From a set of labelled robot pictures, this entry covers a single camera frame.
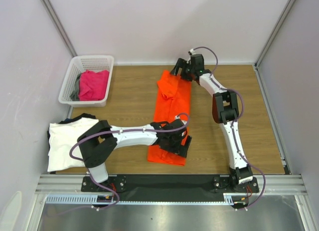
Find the orange t shirt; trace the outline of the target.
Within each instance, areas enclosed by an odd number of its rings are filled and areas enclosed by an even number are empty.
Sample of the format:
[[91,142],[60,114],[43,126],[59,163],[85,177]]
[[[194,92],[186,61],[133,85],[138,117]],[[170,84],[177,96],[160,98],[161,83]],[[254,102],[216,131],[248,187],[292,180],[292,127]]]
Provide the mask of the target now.
[[[157,81],[158,94],[155,107],[154,121],[172,122],[180,113],[190,113],[191,82],[183,80],[180,76],[163,71]],[[161,149],[158,145],[149,146],[149,162],[184,166],[186,158]]]

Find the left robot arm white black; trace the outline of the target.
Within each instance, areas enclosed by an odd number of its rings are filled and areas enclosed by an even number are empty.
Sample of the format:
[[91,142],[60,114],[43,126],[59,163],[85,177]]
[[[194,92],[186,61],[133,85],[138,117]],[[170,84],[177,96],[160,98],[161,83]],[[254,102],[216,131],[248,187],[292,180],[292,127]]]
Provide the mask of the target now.
[[110,185],[105,161],[114,150],[137,145],[155,146],[186,158],[191,140],[186,122],[179,118],[172,122],[151,122],[140,127],[112,126],[102,120],[83,133],[76,146],[93,178],[93,187],[105,191]]

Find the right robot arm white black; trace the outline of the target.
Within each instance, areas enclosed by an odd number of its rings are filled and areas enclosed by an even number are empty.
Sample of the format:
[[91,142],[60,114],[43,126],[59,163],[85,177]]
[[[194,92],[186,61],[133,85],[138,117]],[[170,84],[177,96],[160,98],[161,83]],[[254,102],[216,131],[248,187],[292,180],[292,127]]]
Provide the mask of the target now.
[[212,97],[212,117],[219,125],[225,138],[229,155],[230,188],[241,192],[253,181],[251,166],[248,164],[241,143],[238,120],[239,112],[237,93],[224,87],[212,72],[204,67],[202,54],[192,54],[189,60],[179,58],[170,72],[180,75],[186,81],[195,81]]

